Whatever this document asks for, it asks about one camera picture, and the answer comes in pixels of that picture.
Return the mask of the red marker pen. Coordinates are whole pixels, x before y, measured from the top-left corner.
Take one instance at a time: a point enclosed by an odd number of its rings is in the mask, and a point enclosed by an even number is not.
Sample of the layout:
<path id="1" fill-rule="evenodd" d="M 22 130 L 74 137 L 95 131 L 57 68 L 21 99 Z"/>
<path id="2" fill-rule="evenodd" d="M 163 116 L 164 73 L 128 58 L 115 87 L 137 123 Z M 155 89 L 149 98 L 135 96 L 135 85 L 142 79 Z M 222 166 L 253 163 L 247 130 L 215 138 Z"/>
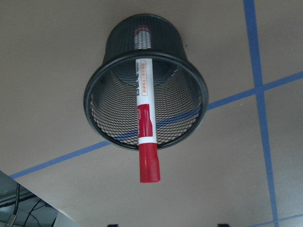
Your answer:
<path id="1" fill-rule="evenodd" d="M 140 182 L 160 182 L 160 163 L 156 135 L 153 61 L 137 58 L 137 111 Z"/>

